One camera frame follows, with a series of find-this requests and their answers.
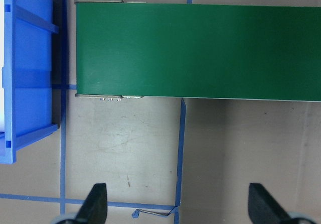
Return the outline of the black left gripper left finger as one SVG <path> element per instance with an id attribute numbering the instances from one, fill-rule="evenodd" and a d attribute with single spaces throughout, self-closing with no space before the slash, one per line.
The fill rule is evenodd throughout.
<path id="1" fill-rule="evenodd" d="M 105 223 L 107 219 L 107 188 L 105 183 L 93 185 L 75 216 L 76 223 Z"/>

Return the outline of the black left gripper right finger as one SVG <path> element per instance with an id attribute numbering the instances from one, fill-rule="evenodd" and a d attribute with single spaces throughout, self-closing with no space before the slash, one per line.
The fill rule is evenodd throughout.
<path id="1" fill-rule="evenodd" d="M 286 223 L 289 214 L 260 183 L 250 183 L 248 192 L 248 214 L 252 223 Z"/>

